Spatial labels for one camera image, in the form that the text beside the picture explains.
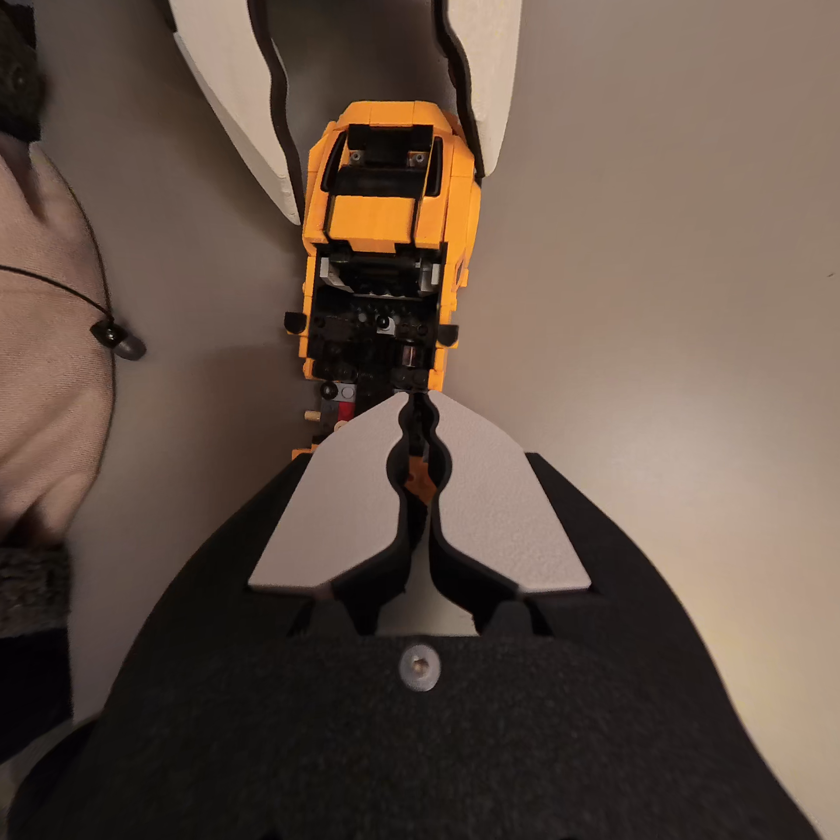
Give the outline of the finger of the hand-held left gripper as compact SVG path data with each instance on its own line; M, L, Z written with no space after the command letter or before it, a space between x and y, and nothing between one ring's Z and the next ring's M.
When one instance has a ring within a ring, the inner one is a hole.
M521 1L441 1L439 44L477 176L494 172L508 125Z
M287 116L286 68L266 1L171 1L174 40L257 182L294 225L305 187Z

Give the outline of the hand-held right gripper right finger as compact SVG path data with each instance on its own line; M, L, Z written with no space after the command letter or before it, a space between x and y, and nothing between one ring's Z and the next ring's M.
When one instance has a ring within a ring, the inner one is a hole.
M590 576L522 447L443 393L429 398L450 459L438 493L444 545L519 594L587 590Z

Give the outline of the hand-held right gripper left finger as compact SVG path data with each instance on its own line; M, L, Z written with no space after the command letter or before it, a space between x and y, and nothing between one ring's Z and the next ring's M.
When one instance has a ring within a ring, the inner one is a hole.
M248 579L252 590L326 595L392 546L400 497L387 460L403 441L408 403L396 393L317 447Z

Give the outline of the orange lego car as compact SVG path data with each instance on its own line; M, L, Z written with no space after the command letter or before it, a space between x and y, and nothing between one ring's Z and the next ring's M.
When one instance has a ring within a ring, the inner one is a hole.
M302 304L283 324L316 383L310 455L399 392L441 392L480 216L458 118L430 101L355 101L310 150Z

